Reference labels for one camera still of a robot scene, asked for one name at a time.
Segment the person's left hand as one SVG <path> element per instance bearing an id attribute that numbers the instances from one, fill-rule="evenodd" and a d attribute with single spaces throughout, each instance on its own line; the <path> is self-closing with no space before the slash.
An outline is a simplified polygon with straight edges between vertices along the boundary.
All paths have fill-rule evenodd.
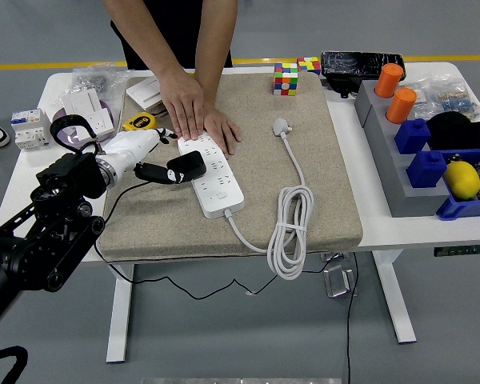
<path id="1" fill-rule="evenodd" d="M 204 105 L 204 130 L 215 141 L 226 158 L 234 155 L 235 145 L 242 141 L 237 125 L 212 105 Z"/>

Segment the person's right hand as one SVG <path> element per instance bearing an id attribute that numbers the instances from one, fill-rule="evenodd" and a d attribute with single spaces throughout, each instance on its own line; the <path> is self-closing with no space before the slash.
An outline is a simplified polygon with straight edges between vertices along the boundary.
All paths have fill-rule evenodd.
<path id="1" fill-rule="evenodd" d="M 196 139 L 204 129 L 202 88 L 183 69 L 168 69 L 157 77 L 175 132 L 185 140 Z"/>

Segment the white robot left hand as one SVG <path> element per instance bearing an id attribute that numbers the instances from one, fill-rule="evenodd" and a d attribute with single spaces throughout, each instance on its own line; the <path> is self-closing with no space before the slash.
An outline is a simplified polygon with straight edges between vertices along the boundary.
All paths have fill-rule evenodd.
<path id="1" fill-rule="evenodd" d="M 159 143 L 167 144 L 169 138 L 177 139 L 178 136 L 166 128 L 117 133 L 96 156 L 106 188 L 115 187 L 126 171 L 133 170 Z"/>

